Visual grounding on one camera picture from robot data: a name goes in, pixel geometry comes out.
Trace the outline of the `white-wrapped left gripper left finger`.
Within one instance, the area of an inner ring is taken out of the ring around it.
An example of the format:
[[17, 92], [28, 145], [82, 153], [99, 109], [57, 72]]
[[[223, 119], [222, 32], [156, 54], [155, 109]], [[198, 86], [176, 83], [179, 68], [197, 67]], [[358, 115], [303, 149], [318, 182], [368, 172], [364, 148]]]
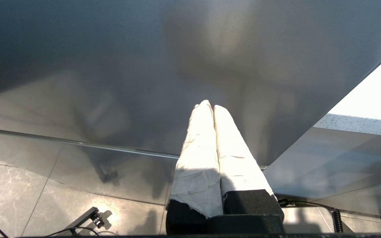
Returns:
[[208, 100], [191, 112], [165, 209], [168, 235], [204, 234], [207, 221], [224, 214], [214, 115]]

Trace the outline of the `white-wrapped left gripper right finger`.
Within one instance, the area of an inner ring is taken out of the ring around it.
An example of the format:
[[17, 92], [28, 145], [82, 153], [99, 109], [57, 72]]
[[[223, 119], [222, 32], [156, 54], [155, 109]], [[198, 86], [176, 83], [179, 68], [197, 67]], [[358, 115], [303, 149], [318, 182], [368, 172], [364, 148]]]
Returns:
[[227, 215], [277, 216], [284, 213], [229, 111], [214, 107], [221, 196]]

